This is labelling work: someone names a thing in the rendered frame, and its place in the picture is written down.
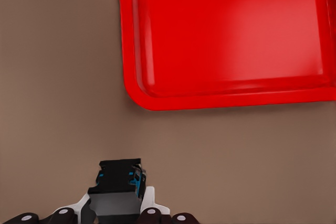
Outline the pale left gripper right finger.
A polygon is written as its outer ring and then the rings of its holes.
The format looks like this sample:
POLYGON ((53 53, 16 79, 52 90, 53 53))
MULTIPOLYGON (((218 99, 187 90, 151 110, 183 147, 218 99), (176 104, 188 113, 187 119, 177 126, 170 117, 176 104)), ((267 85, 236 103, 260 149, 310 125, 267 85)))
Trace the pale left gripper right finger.
POLYGON ((197 224, 197 219, 187 212, 171 216, 168 207, 155 202, 155 188, 148 186, 143 196, 138 224, 197 224))

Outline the red plastic tray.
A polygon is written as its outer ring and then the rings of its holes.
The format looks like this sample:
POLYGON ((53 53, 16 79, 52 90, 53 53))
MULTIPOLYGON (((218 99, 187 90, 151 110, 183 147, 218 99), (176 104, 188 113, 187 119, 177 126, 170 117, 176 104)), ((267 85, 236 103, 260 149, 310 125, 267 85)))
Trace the red plastic tray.
POLYGON ((336 101, 336 0, 120 0, 120 16, 145 109, 336 101))

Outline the pale left gripper left finger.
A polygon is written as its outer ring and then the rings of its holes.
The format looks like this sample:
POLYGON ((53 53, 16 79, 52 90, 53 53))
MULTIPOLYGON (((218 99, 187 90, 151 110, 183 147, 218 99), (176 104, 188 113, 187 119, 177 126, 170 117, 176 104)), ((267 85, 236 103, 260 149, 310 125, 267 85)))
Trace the pale left gripper left finger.
POLYGON ((24 212, 1 224, 94 224, 95 212, 90 209, 90 197, 85 194, 77 203, 60 207, 45 218, 24 212))

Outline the black switch with blue accents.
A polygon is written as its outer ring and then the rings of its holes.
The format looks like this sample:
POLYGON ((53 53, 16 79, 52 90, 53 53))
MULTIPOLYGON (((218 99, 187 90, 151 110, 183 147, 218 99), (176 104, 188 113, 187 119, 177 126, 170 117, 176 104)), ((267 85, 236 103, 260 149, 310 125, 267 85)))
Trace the black switch with blue accents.
POLYGON ((97 217, 139 215, 146 188, 141 159, 106 160, 99 166, 96 185, 88 189, 90 208, 97 217))

